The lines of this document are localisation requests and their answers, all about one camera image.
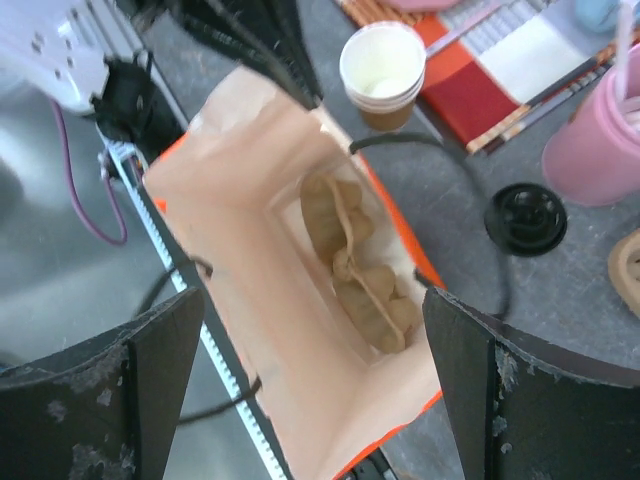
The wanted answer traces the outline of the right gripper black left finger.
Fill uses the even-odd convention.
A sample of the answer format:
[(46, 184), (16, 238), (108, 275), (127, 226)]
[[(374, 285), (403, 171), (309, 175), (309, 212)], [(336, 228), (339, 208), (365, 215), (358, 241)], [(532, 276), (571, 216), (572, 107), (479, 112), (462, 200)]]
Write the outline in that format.
[(2, 478), (162, 478), (203, 316), (203, 295), (190, 288), (3, 371)]

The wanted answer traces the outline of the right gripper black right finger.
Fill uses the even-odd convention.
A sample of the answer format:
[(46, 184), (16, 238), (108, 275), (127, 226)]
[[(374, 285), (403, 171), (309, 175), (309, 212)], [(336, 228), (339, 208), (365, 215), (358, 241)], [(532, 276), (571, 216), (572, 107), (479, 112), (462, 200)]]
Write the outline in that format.
[(468, 479), (636, 479), (639, 373), (427, 291), (426, 333)]

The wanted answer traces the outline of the orange paper bag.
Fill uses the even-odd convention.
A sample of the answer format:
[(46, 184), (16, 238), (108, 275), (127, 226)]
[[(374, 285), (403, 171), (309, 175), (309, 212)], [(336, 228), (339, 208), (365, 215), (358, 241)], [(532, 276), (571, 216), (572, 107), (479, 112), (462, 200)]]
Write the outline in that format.
[(386, 265), (418, 308), (421, 269), (436, 272), (350, 139), (322, 108), (306, 111), (239, 67), (209, 95), (144, 184), (176, 241), (212, 265), (209, 295), (296, 479), (334, 479), (428, 409), (440, 392), (422, 313), (406, 347), (371, 346), (339, 303), (314, 251), (300, 191), (312, 173), (356, 183), (373, 235), (363, 269)]

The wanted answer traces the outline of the brown cardboard cup carrier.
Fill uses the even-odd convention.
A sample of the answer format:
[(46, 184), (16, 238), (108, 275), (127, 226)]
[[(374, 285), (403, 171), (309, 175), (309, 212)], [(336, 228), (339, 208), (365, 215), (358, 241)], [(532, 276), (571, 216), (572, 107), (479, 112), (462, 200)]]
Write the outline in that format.
[(330, 173), (310, 174), (301, 182), (300, 206), (312, 247), (330, 270), (336, 298), (356, 330), (384, 354), (403, 351), (420, 314), (399, 290), (390, 265), (362, 259), (375, 224), (363, 208), (360, 184)]

